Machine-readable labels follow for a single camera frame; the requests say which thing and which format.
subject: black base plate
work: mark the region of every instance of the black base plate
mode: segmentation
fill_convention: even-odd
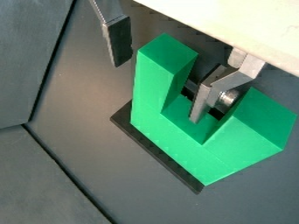
[[[172,175],[190,188],[197,194],[204,185],[202,183],[182,169],[164,151],[153,144],[144,134],[129,123],[130,120],[132,101],[110,116],[110,122],[125,132],[125,134],[142,147],[154,160],[172,173]]]

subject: gray surface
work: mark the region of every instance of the gray surface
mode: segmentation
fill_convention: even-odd
[[[226,60],[220,42],[145,7],[121,3],[132,18],[134,49],[168,32],[194,50],[204,49],[197,75]],[[296,223],[299,123],[281,153],[194,195],[107,120],[130,99],[134,62],[111,67],[97,27],[89,2],[78,0],[30,127],[117,222]],[[299,113],[297,78],[268,66],[254,83]]]
[[[0,128],[29,119],[70,3],[0,1]]]
[[[109,223],[21,126],[0,130],[0,223]]]

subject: white panel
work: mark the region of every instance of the white panel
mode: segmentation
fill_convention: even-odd
[[[299,76],[297,0],[134,0]]]

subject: green u-shaped block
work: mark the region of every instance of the green u-shaped block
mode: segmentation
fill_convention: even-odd
[[[282,150],[296,115],[250,88],[222,119],[188,119],[181,95],[197,53],[166,34],[137,51],[130,123],[204,184]]]

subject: metal bracket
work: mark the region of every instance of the metal bracket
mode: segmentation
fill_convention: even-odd
[[[217,105],[217,102],[226,106],[232,105],[238,97],[237,91],[232,88],[252,81],[265,64],[261,59],[238,49],[232,50],[228,63],[230,66],[218,65],[198,85],[189,114],[193,123],[198,122],[209,108]]]

